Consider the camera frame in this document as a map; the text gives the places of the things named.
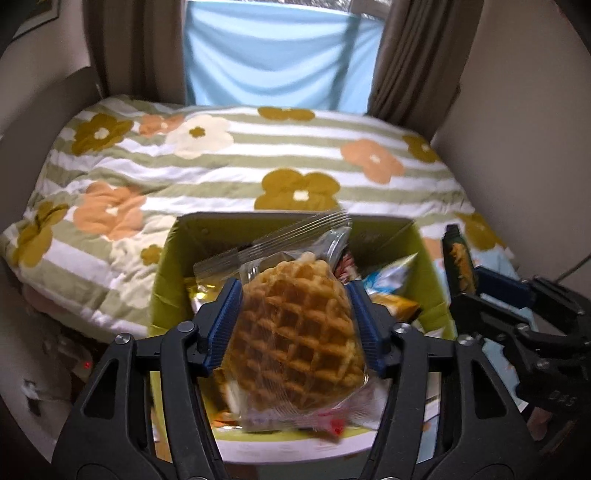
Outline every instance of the flower center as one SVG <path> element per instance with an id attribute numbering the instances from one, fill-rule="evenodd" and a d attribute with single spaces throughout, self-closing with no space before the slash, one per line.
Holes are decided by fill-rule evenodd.
<path id="1" fill-rule="evenodd" d="M 104 140 L 109 136 L 109 131 L 105 127 L 100 127 L 95 132 L 95 140 Z"/>
<path id="2" fill-rule="evenodd" d="M 296 190 L 294 191 L 294 200 L 296 202 L 307 202 L 310 200 L 310 193 L 308 190 Z"/>
<path id="3" fill-rule="evenodd" d="M 205 137 L 205 130 L 201 127 L 195 127 L 189 130 L 189 134 L 195 138 Z"/>
<path id="4" fill-rule="evenodd" d="M 119 213 L 119 207 L 109 207 L 107 209 L 105 209 L 105 212 L 108 213 L 109 215 L 112 215 L 114 217 L 117 216 L 117 214 Z"/>

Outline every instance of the picture frame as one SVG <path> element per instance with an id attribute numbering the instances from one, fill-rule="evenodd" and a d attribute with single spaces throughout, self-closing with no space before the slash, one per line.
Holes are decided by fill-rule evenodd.
<path id="1" fill-rule="evenodd" d="M 37 5 L 14 34 L 13 40 L 60 16 L 61 0 L 37 0 Z"/>

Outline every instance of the bedspread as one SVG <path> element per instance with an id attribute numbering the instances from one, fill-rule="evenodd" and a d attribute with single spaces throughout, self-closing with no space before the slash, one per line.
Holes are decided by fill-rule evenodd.
<path id="1" fill-rule="evenodd" d="M 415 219 L 444 285 L 440 238 L 450 222 L 476 262 L 514 274 L 503 242 L 411 131 L 337 112 L 127 96 L 102 100 L 61 130 L 23 220 L 0 247 L 23 283 L 80 319 L 76 329 L 143 337 L 178 215 L 338 206 Z"/>

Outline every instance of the black cable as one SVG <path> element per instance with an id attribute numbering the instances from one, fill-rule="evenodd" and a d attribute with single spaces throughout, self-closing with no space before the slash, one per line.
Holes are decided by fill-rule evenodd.
<path id="1" fill-rule="evenodd" d="M 575 273 L 579 268 L 581 268 L 585 263 L 591 260 L 591 254 L 587 255 L 584 259 L 582 259 L 579 263 L 577 263 L 574 267 L 569 268 L 566 272 L 556 278 L 556 283 L 562 282 L 566 277 L 571 276 Z"/>

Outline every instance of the blue sheet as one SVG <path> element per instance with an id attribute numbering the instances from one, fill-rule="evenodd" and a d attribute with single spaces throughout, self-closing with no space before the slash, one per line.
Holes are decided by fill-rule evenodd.
<path id="1" fill-rule="evenodd" d="M 187 101 L 365 113 L 383 27 L 300 5 L 190 1 Z"/>

